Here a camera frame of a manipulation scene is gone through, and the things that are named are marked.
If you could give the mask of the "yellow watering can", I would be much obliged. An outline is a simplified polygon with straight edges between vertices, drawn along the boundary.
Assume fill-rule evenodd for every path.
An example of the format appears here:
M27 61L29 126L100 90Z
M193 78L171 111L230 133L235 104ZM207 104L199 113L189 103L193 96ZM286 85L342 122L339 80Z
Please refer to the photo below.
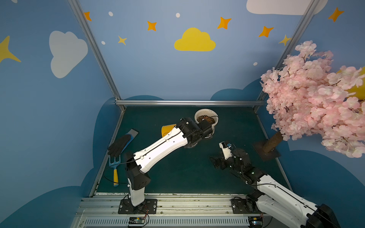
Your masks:
M170 124L170 125L164 125L161 128L161 135L162 137L165 137L166 135L168 135L173 128L176 126L176 124Z

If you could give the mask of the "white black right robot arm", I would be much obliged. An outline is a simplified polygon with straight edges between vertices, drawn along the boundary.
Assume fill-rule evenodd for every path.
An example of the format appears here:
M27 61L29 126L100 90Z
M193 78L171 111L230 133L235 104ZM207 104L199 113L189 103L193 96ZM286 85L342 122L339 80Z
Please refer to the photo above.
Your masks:
M326 204L316 205L279 184L273 177L254 167L248 153L230 143L219 144L223 156L211 158L215 168L231 173L254 188L246 196L251 211L259 210L289 228L339 228L333 210Z

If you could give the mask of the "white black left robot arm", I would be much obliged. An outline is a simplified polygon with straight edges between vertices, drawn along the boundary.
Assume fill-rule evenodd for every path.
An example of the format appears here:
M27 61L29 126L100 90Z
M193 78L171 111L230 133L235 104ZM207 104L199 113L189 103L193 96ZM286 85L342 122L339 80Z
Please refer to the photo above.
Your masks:
M143 205L145 187L151 182L148 172L154 165L171 152L181 147L194 148L201 140L212 135L213 126L207 120L196 123L191 118L182 118L166 136L129 156L126 175L131 205Z

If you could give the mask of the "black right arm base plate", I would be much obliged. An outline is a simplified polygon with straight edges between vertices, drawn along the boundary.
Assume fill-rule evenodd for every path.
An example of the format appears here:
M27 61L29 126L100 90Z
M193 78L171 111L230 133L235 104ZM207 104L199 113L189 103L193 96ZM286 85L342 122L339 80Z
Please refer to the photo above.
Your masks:
M233 214L257 214L259 210L252 199L234 197L231 199Z

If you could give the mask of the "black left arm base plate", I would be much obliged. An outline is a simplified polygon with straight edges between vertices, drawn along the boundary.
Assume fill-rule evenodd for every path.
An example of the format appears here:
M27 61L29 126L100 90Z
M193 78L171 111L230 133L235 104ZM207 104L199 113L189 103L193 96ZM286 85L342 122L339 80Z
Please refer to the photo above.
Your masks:
M157 199L145 199L138 206L133 206L130 199L123 199L118 208L118 214L156 214Z

